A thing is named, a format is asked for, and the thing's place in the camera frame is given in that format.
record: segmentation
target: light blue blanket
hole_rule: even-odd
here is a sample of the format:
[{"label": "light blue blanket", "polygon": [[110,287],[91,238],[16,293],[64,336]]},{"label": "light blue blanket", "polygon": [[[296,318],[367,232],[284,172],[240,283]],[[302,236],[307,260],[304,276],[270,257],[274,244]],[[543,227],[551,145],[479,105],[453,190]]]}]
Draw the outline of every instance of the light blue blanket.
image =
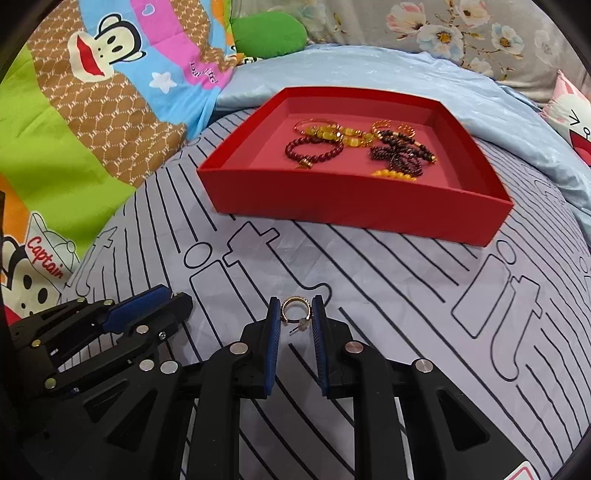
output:
[{"label": "light blue blanket", "polygon": [[493,80],[428,53],[323,46],[238,67],[216,109],[259,106],[285,87],[302,85],[393,90],[441,101],[472,135],[512,152],[550,178],[591,245],[591,169],[531,105]]}]

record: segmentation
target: red box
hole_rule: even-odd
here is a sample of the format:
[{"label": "red box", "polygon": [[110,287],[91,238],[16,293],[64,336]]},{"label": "red box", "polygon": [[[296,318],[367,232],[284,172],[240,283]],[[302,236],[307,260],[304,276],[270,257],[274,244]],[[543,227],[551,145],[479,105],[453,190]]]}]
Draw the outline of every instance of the red box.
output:
[{"label": "red box", "polygon": [[[380,119],[411,125],[416,140],[438,156],[417,181],[373,177],[387,167],[368,148],[310,170],[285,146],[296,122],[327,118],[369,130]],[[326,144],[301,145],[323,153]],[[275,95],[217,147],[197,170],[218,212],[336,223],[485,246],[513,202],[472,137],[438,101],[380,90],[292,87]]]}]

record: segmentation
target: monkey face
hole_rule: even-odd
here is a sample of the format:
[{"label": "monkey face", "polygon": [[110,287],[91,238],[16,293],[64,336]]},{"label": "monkey face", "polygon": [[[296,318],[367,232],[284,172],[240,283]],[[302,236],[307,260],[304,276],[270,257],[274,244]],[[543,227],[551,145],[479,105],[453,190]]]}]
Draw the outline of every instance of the monkey face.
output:
[{"label": "monkey face", "polygon": [[103,18],[96,36],[74,32],[68,41],[72,73],[83,82],[100,82],[111,78],[112,65],[119,61],[134,61],[145,56],[140,50],[141,37],[134,24],[122,20],[119,14]]},{"label": "monkey face", "polygon": [[130,55],[134,56],[133,59],[140,59],[143,56],[139,51],[135,51],[134,33],[124,26],[100,33],[94,38],[92,50],[99,59],[109,64],[124,61]]}]

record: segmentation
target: gold ring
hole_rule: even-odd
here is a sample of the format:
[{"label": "gold ring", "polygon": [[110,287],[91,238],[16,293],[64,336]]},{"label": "gold ring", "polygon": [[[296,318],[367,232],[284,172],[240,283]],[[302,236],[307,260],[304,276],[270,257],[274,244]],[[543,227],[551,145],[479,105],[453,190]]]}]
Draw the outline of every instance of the gold ring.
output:
[{"label": "gold ring", "polygon": [[379,130],[380,128],[390,128],[392,126],[392,122],[390,120],[378,120],[371,126],[371,132],[378,138],[382,138],[382,132]]},{"label": "gold ring", "polygon": [[[289,305],[291,305],[292,303],[303,303],[306,306],[306,309],[308,310],[308,313],[306,314],[306,316],[302,317],[301,319],[297,319],[297,320],[290,320],[289,318],[287,318],[287,316],[285,316],[285,309]],[[304,297],[299,297],[299,296],[289,297],[289,298],[285,299],[283,301],[283,303],[281,304],[281,321],[285,324],[309,322],[311,313],[312,313],[312,305],[310,305],[310,302],[308,300],[306,300]]]},{"label": "gold ring", "polygon": [[414,128],[407,124],[400,124],[396,130],[403,135],[406,135],[408,138],[414,137],[416,133]]}]

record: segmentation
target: cartoon cat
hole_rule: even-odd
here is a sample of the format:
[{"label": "cartoon cat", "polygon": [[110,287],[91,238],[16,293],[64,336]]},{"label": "cartoon cat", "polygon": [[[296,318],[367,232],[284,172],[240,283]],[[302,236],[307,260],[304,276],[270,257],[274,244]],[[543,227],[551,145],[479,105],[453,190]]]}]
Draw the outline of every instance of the cartoon cat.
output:
[{"label": "cartoon cat", "polygon": [[553,98],[540,115],[591,166],[591,102],[561,71]]}]

